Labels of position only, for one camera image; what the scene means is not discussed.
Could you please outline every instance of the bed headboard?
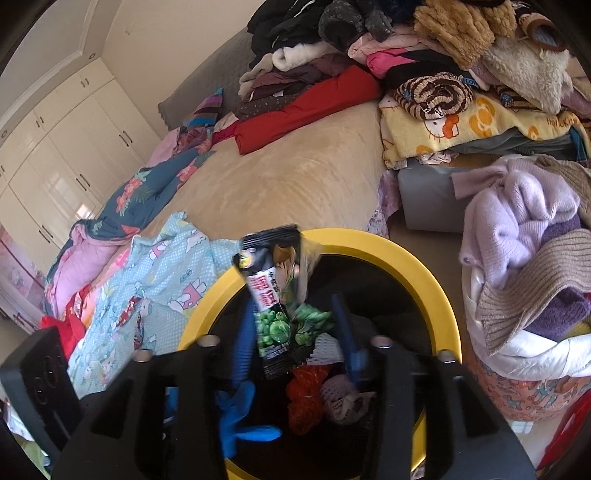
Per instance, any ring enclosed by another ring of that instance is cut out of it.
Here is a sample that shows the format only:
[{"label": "bed headboard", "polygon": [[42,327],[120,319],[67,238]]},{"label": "bed headboard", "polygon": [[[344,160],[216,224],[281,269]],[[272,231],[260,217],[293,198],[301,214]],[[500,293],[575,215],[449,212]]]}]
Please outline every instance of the bed headboard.
[{"label": "bed headboard", "polygon": [[224,89],[220,117],[239,105],[238,80],[254,59],[251,37],[246,28],[240,30],[206,58],[170,97],[158,104],[160,116],[169,130],[179,127],[204,98],[220,87]]}]

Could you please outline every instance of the yellow ring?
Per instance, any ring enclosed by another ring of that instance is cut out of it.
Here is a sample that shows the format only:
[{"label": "yellow ring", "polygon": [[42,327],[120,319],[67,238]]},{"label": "yellow ring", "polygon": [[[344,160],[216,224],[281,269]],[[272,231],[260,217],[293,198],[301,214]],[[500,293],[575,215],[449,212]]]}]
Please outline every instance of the yellow ring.
[{"label": "yellow ring", "polygon": [[[365,260],[392,275],[412,295],[425,318],[433,354],[451,350],[462,359],[460,333],[452,307],[429,270],[401,246],[371,233],[343,228],[321,228],[303,232],[306,239],[323,246],[323,253]],[[232,297],[244,286],[235,268],[220,277],[195,308],[183,332],[179,349],[187,348],[206,335]],[[425,412],[414,426],[412,469],[425,459],[427,422]],[[233,462],[226,460],[230,480],[258,480]]]}]

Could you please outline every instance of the yellow hello kitty blanket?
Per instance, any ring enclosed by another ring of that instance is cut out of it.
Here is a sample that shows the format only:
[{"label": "yellow hello kitty blanket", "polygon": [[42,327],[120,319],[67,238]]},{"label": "yellow hello kitty blanket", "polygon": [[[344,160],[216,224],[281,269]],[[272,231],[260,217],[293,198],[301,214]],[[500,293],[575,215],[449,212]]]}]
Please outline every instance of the yellow hello kitty blanket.
[{"label": "yellow hello kitty blanket", "polygon": [[534,110],[507,109],[497,100],[480,93],[475,93],[474,102],[464,112],[438,120],[417,120],[389,94],[379,103],[379,108],[382,111],[384,161],[388,168],[396,168],[396,163],[403,158],[492,137],[512,127],[517,127],[531,140],[551,140],[575,127],[585,150],[591,152],[587,132],[578,117],[568,111],[550,115]]}]

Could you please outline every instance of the beige bedspread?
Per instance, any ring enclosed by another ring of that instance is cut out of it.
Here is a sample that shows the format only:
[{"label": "beige bedspread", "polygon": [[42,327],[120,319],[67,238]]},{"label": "beige bedspread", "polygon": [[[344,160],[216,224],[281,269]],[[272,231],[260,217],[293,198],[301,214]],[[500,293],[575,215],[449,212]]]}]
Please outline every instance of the beige bedspread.
[{"label": "beige bedspread", "polygon": [[357,105],[243,157],[233,138],[219,143],[141,235],[180,210],[211,239],[285,223],[364,229],[385,170],[379,116],[376,102]]}]

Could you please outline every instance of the trash can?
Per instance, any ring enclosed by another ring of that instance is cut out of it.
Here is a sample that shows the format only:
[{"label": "trash can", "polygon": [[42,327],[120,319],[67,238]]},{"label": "trash can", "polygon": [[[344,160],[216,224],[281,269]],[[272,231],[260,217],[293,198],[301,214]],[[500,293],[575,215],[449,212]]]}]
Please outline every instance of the trash can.
[{"label": "trash can", "polygon": [[[323,247],[323,255],[309,282],[307,303],[330,310],[331,294],[341,291],[351,312],[373,319],[380,334],[418,353],[447,349],[461,360],[460,336],[452,307],[437,280],[408,251],[389,240],[356,230],[326,228],[303,234]],[[218,320],[227,318],[226,314],[243,304],[248,295],[236,269],[224,273],[189,318],[179,349],[187,348],[201,335],[216,333]],[[275,389],[281,395],[278,389],[283,386],[264,388],[265,392]],[[416,392],[413,469],[426,455],[426,416],[420,385]],[[268,417],[257,420],[262,424],[277,424],[279,420],[273,417],[273,410],[277,405],[287,406],[281,402],[282,399],[274,398],[259,409],[268,412]],[[278,426],[284,431],[280,440],[267,444],[243,442],[244,449],[239,448],[238,454],[226,461],[230,479],[291,480],[307,475],[319,480],[346,480],[359,476],[367,441],[359,428],[350,426],[353,428],[347,435],[340,434],[337,438],[330,426],[319,426],[304,437],[291,434],[287,423]],[[353,440],[347,442],[343,438],[346,436]]]}]

